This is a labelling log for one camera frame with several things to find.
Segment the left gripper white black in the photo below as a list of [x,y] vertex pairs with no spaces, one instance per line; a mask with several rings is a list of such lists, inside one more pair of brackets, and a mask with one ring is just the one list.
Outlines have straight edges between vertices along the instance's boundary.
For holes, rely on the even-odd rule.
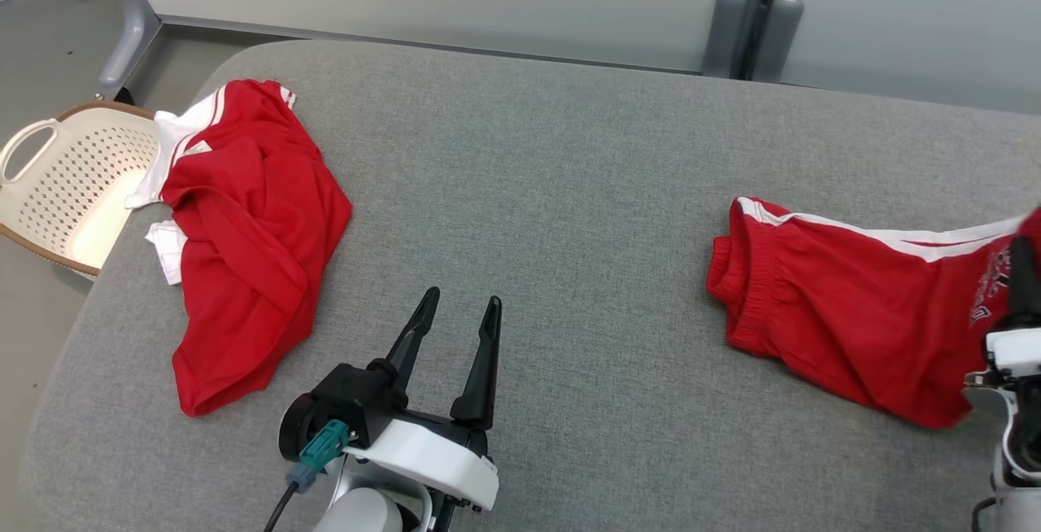
[[[407,387],[439,299],[438,287],[425,292],[390,349],[387,361],[395,370],[395,410],[407,409]],[[478,351],[464,392],[452,405],[450,417],[464,427],[487,431],[494,424],[502,310],[501,299],[491,296],[479,327]],[[424,425],[393,417],[369,447],[350,444],[342,451],[342,493],[365,487],[413,499],[433,489],[490,511],[497,503],[499,474],[487,456],[454,444]]]

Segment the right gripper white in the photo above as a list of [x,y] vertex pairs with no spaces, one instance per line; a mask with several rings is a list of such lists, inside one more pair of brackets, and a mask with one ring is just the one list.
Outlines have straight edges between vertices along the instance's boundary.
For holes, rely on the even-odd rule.
[[1007,328],[984,339],[986,368],[968,373],[970,388],[1012,389],[1040,377],[1039,262],[1030,237],[1017,235],[1010,246]]

